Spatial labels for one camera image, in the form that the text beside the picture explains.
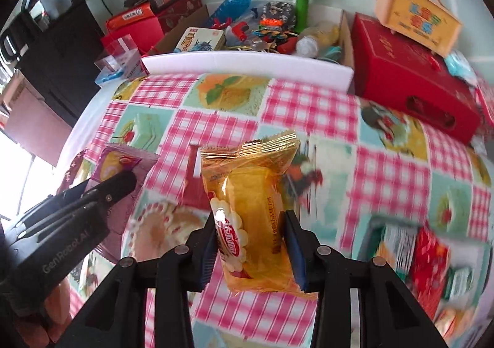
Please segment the person's left hand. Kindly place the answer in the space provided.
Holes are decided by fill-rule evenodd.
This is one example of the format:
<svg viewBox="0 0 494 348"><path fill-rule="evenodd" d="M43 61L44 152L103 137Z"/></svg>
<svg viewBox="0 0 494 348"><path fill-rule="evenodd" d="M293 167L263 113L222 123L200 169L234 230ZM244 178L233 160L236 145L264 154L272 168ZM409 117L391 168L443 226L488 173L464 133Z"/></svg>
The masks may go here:
<svg viewBox="0 0 494 348"><path fill-rule="evenodd" d="M67 329L71 321L69 309L70 284L65 278L44 300L45 317L16 319L15 328L27 347L48 347L50 343L56 343Z"/></svg>

